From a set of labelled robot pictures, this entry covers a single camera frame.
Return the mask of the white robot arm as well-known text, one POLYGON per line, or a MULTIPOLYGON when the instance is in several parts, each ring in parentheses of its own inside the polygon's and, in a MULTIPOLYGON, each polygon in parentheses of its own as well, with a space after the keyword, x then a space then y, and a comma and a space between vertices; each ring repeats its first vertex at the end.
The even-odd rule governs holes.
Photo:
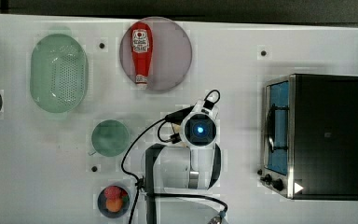
POLYGON ((210 189, 218 180, 217 114, 215 103, 205 99, 163 119, 180 131, 170 137, 169 145, 158 142, 143 155, 147 224, 158 224, 156 199, 167 195, 166 188, 210 189))

